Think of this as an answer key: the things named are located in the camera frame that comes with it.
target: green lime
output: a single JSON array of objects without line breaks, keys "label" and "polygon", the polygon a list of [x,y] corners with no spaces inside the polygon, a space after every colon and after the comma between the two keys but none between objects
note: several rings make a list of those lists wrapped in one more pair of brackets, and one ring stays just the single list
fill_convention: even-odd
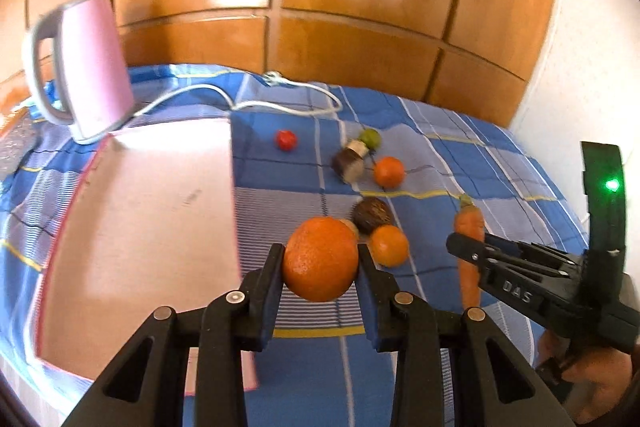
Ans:
[{"label": "green lime", "polygon": [[376,150],[382,144],[382,136],[375,129],[365,129],[358,136],[358,140],[363,142],[371,151]]}]

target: white wall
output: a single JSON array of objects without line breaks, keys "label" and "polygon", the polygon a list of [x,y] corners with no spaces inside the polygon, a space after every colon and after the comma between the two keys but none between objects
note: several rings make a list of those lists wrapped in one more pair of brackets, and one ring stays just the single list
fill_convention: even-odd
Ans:
[{"label": "white wall", "polygon": [[626,271],[640,285],[640,1],[555,0],[545,44],[510,127],[580,217],[580,141],[613,143],[625,164]]}]

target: hand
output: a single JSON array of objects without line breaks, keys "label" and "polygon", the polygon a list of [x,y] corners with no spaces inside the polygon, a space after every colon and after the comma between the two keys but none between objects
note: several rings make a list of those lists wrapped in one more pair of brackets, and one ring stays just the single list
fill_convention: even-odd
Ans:
[{"label": "hand", "polygon": [[[538,342],[539,363],[561,357],[561,339],[546,330]],[[590,347],[580,359],[562,373],[562,379],[573,383],[594,383],[591,399],[574,415],[577,424],[588,423],[611,411],[631,384],[631,356],[613,347]]]}]

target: kettle handle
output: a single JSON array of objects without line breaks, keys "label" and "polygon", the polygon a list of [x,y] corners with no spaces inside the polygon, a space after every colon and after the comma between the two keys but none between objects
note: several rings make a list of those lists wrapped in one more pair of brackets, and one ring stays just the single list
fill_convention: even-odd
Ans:
[{"label": "kettle handle", "polygon": [[[64,11],[56,8],[46,15],[42,16],[36,25],[27,31],[22,42],[22,61],[24,63],[24,73],[27,78],[27,85],[31,91],[31,96],[40,110],[42,115],[52,123],[57,125],[71,125],[74,123],[74,117],[68,110],[68,104],[65,104],[65,92],[63,86],[65,84],[64,73],[60,67],[62,57],[60,55],[59,35],[58,31],[62,22]],[[63,110],[56,109],[49,102],[49,98],[44,91],[42,85],[42,77],[40,76],[40,61],[38,59],[38,44],[42,39],[53,39],[53,61],[56,71],[56,90],[63,105]]]}]

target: fabric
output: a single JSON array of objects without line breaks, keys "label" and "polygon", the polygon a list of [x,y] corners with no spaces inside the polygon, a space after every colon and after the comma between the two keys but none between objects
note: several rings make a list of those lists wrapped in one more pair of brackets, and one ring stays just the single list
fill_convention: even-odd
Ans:
[{"label": "fabric", "polygon": [[[257,76],[219,66],[133,68],[131,76],[141,102],[168,89],[206,82],[224,89],[236,103],[329,107],[327,98],[313,90],[268,87]],[[309,118],[248,110],[230,115],[243,273],[260,267],[271,243],[286,242],[304,219],[348,217],[362,196],[383,198],[409,238],[410,261],[391,270],[400,287],[439,309],[462,311],[456,260],[445,248],[462,192],[481,207],[487,230],[495,235],[572,253],[586,247],[586,235],[562,194],[507,131],[369,89],[323,87],[342,100],[339,114]],[[192,90],[129,125],[223,115],[220,95]],[[34,296],[47,269],[52,238],[97,144],[78,145],[66,128],[45,121],[35,125],[36,146],[6,179],[0,196],[0,353],[49,403],[68,413],[90,382],[35,358]],[[399,190],[384,191],[373,183],[371,158],[357,184],[343,184],[332,171],[332,156],[364,127],[382,135],[376,157],[396,156],[404,163],[407,176]],[[298,147],[289,153],[273,144],[274,133],[283,128],[298,136]],[[482,296],[482,305],[533,362],[541,328],[489,295]],[[250,425],[388,425],[396,359],[373,351],[362,333],[354,287],[330,303],[308,303],[285,289],[275,338],[255,357],[260,387],[246,394]],[[446,358],[443,352],[447,377]],[[446,388],[450,391],[450,375]],[[448,423],[451,400],[447,393]],[[190,414],[187,400],[186,416]]]}]

